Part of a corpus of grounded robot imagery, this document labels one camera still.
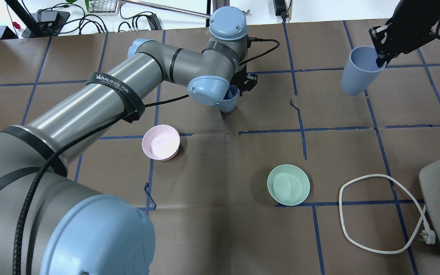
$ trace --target white background surface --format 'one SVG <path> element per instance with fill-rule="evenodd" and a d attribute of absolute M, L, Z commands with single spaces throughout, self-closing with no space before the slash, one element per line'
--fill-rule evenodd
<path fill-rule="evenodd" d="M 26 0 L 25 4 L 30 12 L 37 12 L 39 9 L 51 7 L 55 4 L 64 2 L 64 0 Z M 149 2 L 160 5 L 173 6 L 181 9 L 206 13 L 206 0 L 149 0 Z M 293 0 L 291 7 L 291 18 L 288 22 L 311 22 L 311 21 L 336 21 L 353 19 L 376 19 L 389 18 L 392 16 L 399 0 Z M 84 7 L 84 0 L 75 2 Z M 246 16 L 247 24 L 274 24 L 281 23 L 281 18 L 274 15 L 273 0 L 230 0 L 230 5 L 246 11 L 250 14 Z M 71 12 L 70 20 L 82 17 L 82 11 L 77 7 L 60 9 Z M 163 29 L 178 28 L 202 28 L 205 26 L 205 19 L 189 15 L 178 14 L 171 11 L 157 10 L 149 7 L 143 7 L 127 3 L 122 7 L 124 17 L 130 17 L 142 11 L 152 11 L 157 14 Z M 13 20 L 24 28 L 21 20 L 10 9 Z M 119 15 L 101 16 L 109 31 L 118 31 L 118 25 L 123 19 Z M 0 26 L 11 25 L 6 2 L 0 0 Z M 63 32 L 72 30 L 77 26 L 77 22 L 70 23 L 63 28 Z M 139 20 L 140 29 L 149 29 L 149 24 L 145 18 Z M 87 24 L 83 33 L 95 33 L 96 27 L 93 24 Z"/>

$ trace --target bowl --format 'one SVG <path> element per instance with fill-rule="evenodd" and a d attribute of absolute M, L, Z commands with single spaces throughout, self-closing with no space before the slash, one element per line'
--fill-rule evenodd
<path fill-rule="evenodd" d="M 149 129 L 142 139 L 142 150 L 147 157 L 164 162 L 172 159 L 180 148 L 180 135 L 169 125 Z"/>
<path fill-rule="evenodd" d="M 310 180 L 302 169 L 291 164 L 274 168 L 267 177 L 267 190 L 282 205 L 302 203 L 309 195 Z"/>

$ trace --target cable strap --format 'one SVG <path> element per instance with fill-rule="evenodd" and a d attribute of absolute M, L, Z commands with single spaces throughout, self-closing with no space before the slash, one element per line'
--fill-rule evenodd
<path fill-rule="evenodd" d="M 126 122 L 132 123 L 136 120 L 139 120 L 144 113 L 145 105 L 142 102 L 142 99 L 140 99 L 140 97 L 130 86 L 118 78 L 115 78 L 107 73 L 95 71 L 94 73 L 91 73 L 87 79 L 86 85 L 90 83 L 105 85 L 117 92 L 122 99 L 125 106 L 125 111 L 127 112 L 127 116 L 123 119 Z"/>

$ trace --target pink bowl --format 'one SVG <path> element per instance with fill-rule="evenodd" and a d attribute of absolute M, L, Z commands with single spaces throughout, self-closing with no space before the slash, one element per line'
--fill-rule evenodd
<path fill-rule="evenodd" d="M 169 125 L 149 129 L 142 139 L 142 150 L 147 157 L 164 162 L 172 159 L 180 149 L 180 135 Z"/>

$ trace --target plastic cup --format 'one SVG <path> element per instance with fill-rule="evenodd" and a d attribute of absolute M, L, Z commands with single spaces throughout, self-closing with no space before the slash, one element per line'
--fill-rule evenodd
<path fill-rule="evenodd" d="M 302 169 L 283 164 L 274 168 L 267 177 L 267 190 L 282 205 L 299 205 L 309 195 L 310 180 Z"/>
<path fill-rule="evenodd" d="M 342 73 L 341 88 L 348 95 L 357 95 L 363 92 L 385 68 L 378 67 L 378 55 L 374 47 L 361 46 L 354 48 L 349 55 L 344 72 Z"/>
<path fill-rule="evenodd" d="M 164 162 L 172 159 L 180 149 L 180 135 L 169 125 L 149 129 L 142 139 L 142 150 L 147 157 Z"/>
<path fill-rule="evenodd" d="M 218 108 L 222 113 L 230 113 L 234 110 L 237 105 L 237 101 L 239 100 L 239 88 L 235 85 L 230 85 L 228 88 L 227 94 L 223 100 L 218 104 Z"/>

